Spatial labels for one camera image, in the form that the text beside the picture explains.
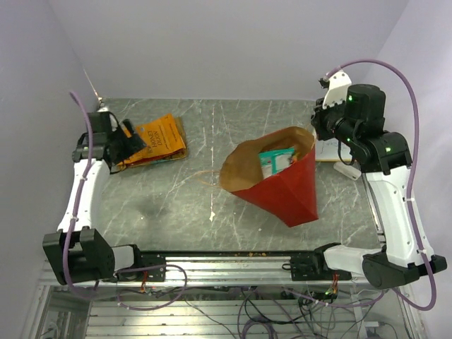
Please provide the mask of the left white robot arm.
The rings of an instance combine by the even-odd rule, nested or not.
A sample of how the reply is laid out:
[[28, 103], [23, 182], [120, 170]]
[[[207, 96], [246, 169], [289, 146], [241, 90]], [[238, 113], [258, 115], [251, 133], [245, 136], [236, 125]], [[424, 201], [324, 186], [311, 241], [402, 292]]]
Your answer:
[[56, 232], [42, 246], [61, 285], [110, 279], [119, 271], [127, 280], [144, 271], [135, 244], [110, 246], [95, 229], [102, 191], [111, 169], [145, 149], [143, 139], [125, 119], [105, 110], [88, 114], [91, 132], [78, 139], [72, 153], [74, 181], [66, 212]]

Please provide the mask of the aluminium rail frame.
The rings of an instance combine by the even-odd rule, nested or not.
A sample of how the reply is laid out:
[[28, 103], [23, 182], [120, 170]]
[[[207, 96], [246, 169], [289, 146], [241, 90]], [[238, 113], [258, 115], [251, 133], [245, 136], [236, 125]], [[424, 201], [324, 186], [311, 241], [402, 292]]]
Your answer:
[[410, 294], [362, 276], [297, 278], [303, 252], [157, 252], [162, 281], [102, 281], [89, 299], [45, 266], [31, 338], [424, 338]]

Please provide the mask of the white notepad board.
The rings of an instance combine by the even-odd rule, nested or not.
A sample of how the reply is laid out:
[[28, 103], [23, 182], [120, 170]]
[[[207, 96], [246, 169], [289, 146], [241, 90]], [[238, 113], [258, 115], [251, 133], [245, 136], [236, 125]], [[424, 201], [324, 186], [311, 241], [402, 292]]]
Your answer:
[[350, 148], [347, 145], [341, 143], [338, 146], [338, 141], [331, 139], [316, 142], [315, 159], [317, 162], [340, 162], [340, 160], [350, 162], [352, 156], [350, 154]]

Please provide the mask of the red brown paper bag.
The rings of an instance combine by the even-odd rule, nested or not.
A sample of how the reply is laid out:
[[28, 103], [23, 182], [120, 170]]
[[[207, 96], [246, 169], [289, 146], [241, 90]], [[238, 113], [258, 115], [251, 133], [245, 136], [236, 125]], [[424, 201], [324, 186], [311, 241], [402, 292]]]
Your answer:
[[[244, 141], [223, 162], [218, 186], [275, 215], [288, 227], [318, 220], [315, 145], [315, 131], [297, 126]], [[258, 155], [287, 148], [295, 150], [295, 162], [264, 178]]]

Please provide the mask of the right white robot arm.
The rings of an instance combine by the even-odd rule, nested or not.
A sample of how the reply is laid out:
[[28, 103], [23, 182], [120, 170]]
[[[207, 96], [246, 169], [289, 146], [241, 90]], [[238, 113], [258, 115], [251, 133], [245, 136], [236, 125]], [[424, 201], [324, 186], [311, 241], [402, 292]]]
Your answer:
[[446, 270], [446, 259], [428, 243], [417, 245], [423, 233], [413, 229], [409, 207], [414, 202], [408, 196], [414, 162], [405, 137], [383, 127], [385, 92], [368, 84], [324, 87], [326, 95], [316, 101], [311, 123], [319, 140], [334, 138], [350, 149], [374, 195], [385, 243], [374, 250], [325, 246], [323, 256], [311, 262], [312, 273], [324, 280], [336, 270], [348, 271], [385, 290]]

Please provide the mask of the teal snack packet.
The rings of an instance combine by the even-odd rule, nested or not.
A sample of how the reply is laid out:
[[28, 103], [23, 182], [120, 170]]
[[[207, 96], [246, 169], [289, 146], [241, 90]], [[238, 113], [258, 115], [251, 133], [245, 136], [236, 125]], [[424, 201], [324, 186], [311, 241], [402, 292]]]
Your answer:
[[269, 150], [258, 154], [263, 178], [267, 179], [287, 169], [295, 158], [294, 148]]

